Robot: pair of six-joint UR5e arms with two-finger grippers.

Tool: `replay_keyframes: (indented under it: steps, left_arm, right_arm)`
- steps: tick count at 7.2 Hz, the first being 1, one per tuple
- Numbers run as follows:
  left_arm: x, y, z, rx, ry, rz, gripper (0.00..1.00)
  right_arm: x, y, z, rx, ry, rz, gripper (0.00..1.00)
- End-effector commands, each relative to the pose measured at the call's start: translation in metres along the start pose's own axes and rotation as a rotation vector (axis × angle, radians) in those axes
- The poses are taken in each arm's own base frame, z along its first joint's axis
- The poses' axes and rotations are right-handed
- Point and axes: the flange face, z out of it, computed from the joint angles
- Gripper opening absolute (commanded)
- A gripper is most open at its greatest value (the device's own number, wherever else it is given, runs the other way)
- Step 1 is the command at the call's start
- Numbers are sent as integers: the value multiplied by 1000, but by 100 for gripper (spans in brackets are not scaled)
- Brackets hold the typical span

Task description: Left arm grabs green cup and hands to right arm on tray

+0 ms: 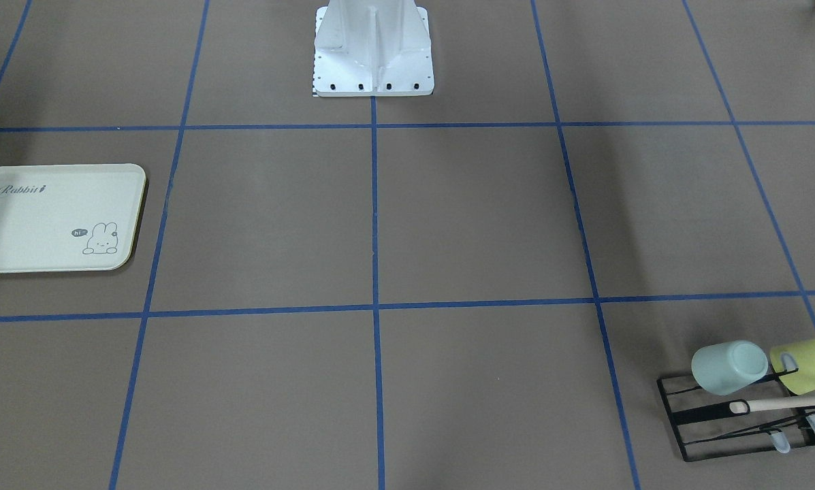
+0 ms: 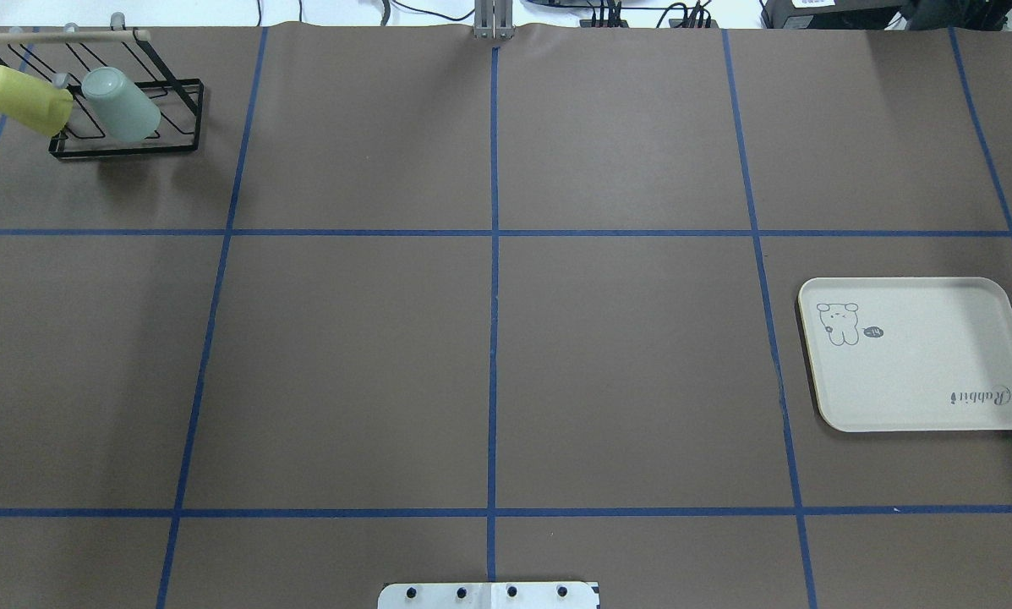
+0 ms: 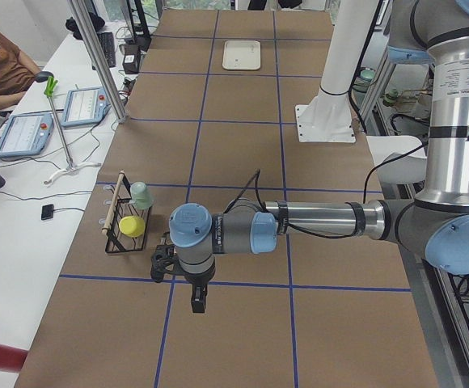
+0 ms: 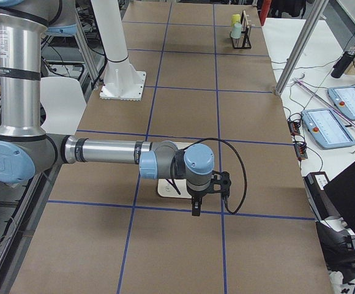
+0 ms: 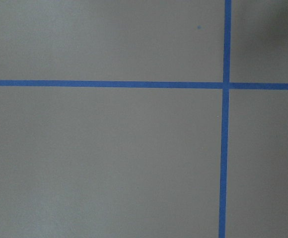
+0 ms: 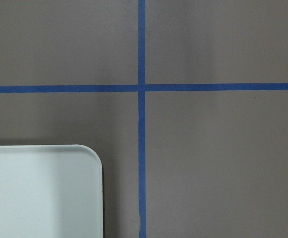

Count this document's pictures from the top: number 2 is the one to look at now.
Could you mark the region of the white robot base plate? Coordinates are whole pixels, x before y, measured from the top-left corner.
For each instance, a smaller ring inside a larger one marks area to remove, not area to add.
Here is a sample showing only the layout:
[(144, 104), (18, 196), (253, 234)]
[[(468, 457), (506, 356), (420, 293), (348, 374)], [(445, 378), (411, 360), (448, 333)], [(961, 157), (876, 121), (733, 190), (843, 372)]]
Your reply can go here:
[(383, 587), (378, 608), (599, 608), (583, 581), (397, 583)]

